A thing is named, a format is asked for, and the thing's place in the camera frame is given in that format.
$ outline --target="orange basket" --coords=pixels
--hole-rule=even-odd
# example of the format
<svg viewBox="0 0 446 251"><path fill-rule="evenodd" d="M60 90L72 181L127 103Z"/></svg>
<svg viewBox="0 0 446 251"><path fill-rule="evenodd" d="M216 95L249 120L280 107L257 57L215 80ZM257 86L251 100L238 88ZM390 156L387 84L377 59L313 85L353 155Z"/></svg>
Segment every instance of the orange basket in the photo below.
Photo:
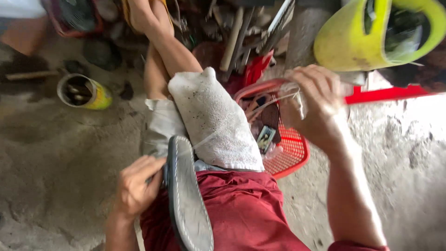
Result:
<svg viewBox="0 0 446 251"><path fill-rule="evenodd" d="M242 98L250 98L262 93L269 93L275 98L280 86L287 82L284 79L271 79L249 85L235 94L234 100L241 105ZM283 147L283 152L273 159L263 160L265 171L275 179L283 178L301 168L310 157L310 148L306 138L294 129L286 129L279 118L279 134L282 141L277 144Z"/></svg>

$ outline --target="concrete floor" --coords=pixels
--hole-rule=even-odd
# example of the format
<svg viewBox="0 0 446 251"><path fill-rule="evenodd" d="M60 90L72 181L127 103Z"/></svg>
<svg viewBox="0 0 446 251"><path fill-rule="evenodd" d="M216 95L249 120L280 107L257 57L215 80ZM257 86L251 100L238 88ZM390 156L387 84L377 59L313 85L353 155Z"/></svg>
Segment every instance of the concrete floor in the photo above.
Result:
<svg viewBox="0 0 446 251"><path fill-rule="evenodd" d="M79 40L53 38L41 54L56 67L62 59L84 62L80 48ZM0 54L2 61L8 56ZM91 71L103 84L130 79L135 97L96 112L57 97L1 96L0 251L103 249L116 174L138 157L145 106L135 72ZM351 108L351 130L393 251L446 249L444 107L445 97L434 96ZM312 146L308 163L278 181L289 225L313 251L332 242L327 169Z"/></svg>

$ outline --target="dirty floor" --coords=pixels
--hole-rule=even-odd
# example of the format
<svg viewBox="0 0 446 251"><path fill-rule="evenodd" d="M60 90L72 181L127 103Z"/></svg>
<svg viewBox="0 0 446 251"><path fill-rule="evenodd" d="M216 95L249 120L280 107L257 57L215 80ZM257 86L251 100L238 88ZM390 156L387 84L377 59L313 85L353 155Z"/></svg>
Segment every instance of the dirty floor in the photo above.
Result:
<svg viewBox="0 0 446 251"><path fill-rule="evenodd" d="M78 54L81 45L53 38L41 55L50 67L62 59L85 63ZM1 61L10 57L0 53ZM116 99L102 112L68 107L52 88L45 91L49 97L31 92L0 97L0 251L103 249L116 174L138 157L145 105L137 73L90 69L105 85L129 79L135 97ZM444 107L444 96L351 107L351 130L363 147L364 168L393 251L446 249ZM313 251L332 242L327 165L324 154L311 147L309 162L278 181L289 225Z"/></svg>

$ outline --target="yellow-green bucket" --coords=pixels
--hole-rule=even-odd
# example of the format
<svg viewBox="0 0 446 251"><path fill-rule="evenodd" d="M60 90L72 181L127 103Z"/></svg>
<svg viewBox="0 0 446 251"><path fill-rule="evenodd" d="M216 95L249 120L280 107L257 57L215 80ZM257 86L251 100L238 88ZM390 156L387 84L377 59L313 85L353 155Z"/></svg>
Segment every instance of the yellow-green bucket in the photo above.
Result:
<svg viewBox="0 0 446 251"><path fill-rule="evenodd" d="M91 92L91 97L88 100L88 102L84 103L83 105L75 105L71 98L67 95L67 87L69 84L69 81L74 78L84 78L85 79L85 86L89 89ZM99 84L98 82L87 78L86 76L82 74L68 74L64 76L58 83L57 86L57 94L59 98L64 102L65 104L71 106L71 107L77 107L77 108L86 108L86 109L92 109L92 110L103 110L109 107L112 104L112 93L110 90L108 90L103 85Z"/></svg>
<svg viewBox="0 0 446 251"><path fill-rule="evenodd" d="M446 35L446 11L436 0L375 0L376 19L366 35L366 2L351 0L321 28L314 41L314 56L320 65L333 71L370 71L402 65L428 54ZM430 35L419 50L390 61L386 58L384 40L392 4L422 11L430 23Z"/></svg>

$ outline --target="red plastic basket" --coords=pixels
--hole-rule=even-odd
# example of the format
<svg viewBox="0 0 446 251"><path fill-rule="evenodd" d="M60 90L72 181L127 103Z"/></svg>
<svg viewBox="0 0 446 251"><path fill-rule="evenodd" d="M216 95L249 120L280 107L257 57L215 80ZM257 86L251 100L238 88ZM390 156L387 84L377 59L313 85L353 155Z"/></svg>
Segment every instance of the red plastic basket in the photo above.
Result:
<svg viewBox="0 0 446 251"><path fill-rule="evenodd" d="M249 85L235 94L234 100L240 105L242 98L257 96L261 93L270 93L274 97L285 82L284 79L271 79L261 83ZM286 129L279 119L279 133L282 141L278 146L283 147L283 152L275 158L264 160L265 171L275 179L283 178L301 168L310 157L308 141L294 129Z"/></svg>

